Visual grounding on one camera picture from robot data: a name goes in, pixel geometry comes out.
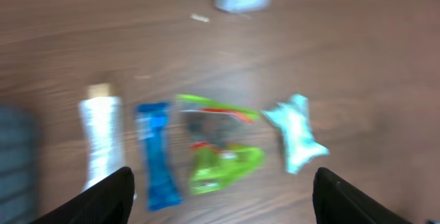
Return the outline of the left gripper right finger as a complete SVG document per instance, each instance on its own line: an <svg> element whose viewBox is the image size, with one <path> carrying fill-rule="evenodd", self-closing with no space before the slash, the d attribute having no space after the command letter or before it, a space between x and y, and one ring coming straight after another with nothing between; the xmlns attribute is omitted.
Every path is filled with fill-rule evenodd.
<svg viewBox="0 0 440 224"><path fill-rule="evenodd" d="M408 222L324 167L315 174L312 199L317 224Z"/></svg>

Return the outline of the teal white snack packet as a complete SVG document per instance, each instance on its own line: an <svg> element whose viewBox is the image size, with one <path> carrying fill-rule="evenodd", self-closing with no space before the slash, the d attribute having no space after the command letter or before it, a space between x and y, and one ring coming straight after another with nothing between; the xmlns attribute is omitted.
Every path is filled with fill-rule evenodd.
<svg viewBox="0 0 440 224"><path fill-rule="evenodd" d="M295 94L289 101L279 102L277 107L262 114L282 133L285 169L289 174L296 175L315 157L330 154L328 148L315 140L307 97Z"/></svg>

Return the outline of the green clear snack bag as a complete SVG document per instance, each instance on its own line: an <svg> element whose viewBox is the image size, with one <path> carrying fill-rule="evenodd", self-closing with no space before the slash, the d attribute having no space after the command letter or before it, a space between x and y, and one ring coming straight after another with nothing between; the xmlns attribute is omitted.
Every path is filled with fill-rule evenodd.
<svg viewBox="0 0 440 224"><path fill-rule="evenodd" d="M242 128L260 117L258 111L190 94L179 94L176 101L192 140L192 194L224 190L264 162L263 150L242 144L240 136Z"/></svg>

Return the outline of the blue snack packet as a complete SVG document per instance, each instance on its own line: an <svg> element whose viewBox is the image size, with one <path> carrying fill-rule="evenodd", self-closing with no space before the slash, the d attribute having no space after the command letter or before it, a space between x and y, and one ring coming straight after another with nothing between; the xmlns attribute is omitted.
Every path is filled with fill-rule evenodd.
<svg viewBox="0 0 440 224"><path fill-rule="evenodd" d="M179 205L182 196L175 183L168 158L167 134L170 104L140 104L135 110L138 141L143 145L146 181L146 206L158 211Z"/></svg>

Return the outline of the white tube with gold cap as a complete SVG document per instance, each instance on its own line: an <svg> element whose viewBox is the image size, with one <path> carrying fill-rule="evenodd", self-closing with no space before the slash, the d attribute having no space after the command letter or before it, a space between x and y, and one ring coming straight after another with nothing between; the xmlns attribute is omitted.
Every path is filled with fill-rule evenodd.
<svg viewBox="0 0 440 224"><path fill-rule="evenodd" d="M110 83L90 85L78 110L89 147L85 191L127 165L121 97Z"/></svg>

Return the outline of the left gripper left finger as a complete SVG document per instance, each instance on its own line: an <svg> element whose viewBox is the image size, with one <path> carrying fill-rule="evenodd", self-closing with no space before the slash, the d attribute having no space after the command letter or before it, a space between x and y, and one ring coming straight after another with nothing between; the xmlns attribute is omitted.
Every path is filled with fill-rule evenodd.
<svg viewBox="0 0 440 224"><path fill-rule="evenodd" d="M134 175L125 166L32 224L127 224L134 193Z"/></svg>

